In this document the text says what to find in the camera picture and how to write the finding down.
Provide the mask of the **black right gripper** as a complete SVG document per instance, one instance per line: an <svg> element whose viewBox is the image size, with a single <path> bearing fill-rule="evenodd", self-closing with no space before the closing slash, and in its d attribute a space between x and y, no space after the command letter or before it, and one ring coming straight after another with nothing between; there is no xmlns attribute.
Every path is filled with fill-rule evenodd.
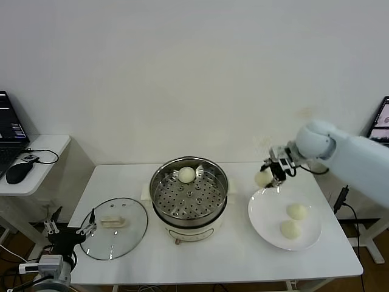
<svg viewBox="0 0 389 292"><path fill-rule="evenodd" d="M266 185L266 187L273 188L282 185L282 183L286 180L286 172L280 163L274 162L271 159L265 159L263 161L263 165L260 168L260 171L263 172L269 167L272 174L272 180Z"/></svg>

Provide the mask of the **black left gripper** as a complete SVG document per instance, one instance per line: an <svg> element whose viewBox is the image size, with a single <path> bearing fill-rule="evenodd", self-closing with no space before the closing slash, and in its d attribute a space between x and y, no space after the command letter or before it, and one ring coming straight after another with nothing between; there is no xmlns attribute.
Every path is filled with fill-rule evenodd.
<svg viewBox="0 0 389 292"><path fill-rule="evenodd" d="M97 224L95 222L95 209L85 217L82 226L77 231L60 231L57 228L57 221L60 216L62 206L60 206L48 220L44 221L44 227L48 233L48 240L53 245L52 252L63 257L71 257L76 245L85 241L85 235L92 234Z"/></svg>

